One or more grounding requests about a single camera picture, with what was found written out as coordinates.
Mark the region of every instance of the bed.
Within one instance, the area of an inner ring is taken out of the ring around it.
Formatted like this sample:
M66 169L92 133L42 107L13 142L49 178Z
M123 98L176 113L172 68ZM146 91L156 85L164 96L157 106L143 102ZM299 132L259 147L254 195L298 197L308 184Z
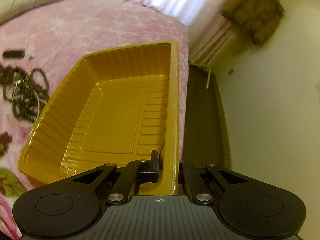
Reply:
M21 60L2 65L21 66L28 73L42 68L49 80L50 94L84 54L146 41L173 39L179 42L181 157L186 90L188 81L188 30L176 19L132 0L62 0L28 11L0 25L0 51L26 49ZM0 158L0 229L12 239L21 234L12 217L12 205L25 190L39 186L18 171L20 150L30 129L20 128L11 105L0 98L0 134L11 140Z

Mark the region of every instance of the green leaf print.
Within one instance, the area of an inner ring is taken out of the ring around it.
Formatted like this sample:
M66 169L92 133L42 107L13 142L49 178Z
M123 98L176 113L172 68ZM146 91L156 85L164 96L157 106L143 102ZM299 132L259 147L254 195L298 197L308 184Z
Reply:
M0 193L6 197L19 197L26 190L8 169L0 168Z

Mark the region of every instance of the wall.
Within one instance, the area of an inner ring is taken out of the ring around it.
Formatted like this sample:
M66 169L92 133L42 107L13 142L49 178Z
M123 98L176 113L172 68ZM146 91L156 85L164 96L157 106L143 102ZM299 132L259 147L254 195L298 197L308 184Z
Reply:
M213 66L233 170L298 195L300 231L320 239L320 0L280 0L285 17L261 48L243 37Z

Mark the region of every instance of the sheer curtain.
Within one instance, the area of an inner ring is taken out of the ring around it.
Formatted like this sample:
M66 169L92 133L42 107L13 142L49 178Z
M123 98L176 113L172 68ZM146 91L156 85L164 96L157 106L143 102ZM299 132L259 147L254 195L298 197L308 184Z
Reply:
M189 60L210 67L216 55L236 35L221 16L227 0L136 0L176 17L189 30Z

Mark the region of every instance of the plastic container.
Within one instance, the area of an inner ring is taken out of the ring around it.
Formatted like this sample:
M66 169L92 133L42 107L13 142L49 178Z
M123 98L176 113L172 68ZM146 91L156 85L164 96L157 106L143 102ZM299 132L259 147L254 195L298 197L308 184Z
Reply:
M178 185L178 44L148 42L83 56L63 79L21 152L19 170L44 183L104 163L163 158L144 195Z

